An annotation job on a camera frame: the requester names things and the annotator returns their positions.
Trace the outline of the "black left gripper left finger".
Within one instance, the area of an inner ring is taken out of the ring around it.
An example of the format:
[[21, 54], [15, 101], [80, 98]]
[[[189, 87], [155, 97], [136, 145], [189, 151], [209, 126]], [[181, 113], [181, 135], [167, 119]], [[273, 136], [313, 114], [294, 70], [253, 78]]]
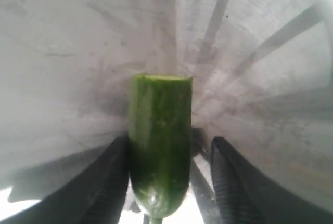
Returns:
[[[20, 170], [8, 179], [11, 203], [38, 203], [2, 220], [2, 223], [118, 223], [129, 182], [128, 137], [121, 135], [108, 146]], [[96, 155], [86, 168], [61, 186], [55, 172], [63, 174], [78, 165], [79, 158]]]

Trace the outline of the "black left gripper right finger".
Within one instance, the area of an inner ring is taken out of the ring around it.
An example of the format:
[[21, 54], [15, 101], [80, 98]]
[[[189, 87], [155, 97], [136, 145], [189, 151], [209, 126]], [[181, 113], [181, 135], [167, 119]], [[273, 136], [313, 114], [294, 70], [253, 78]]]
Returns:
[[221, 136], [211, 143], [211, 176], [223, 223], [332, 223], [332, 213], [264, 175]]

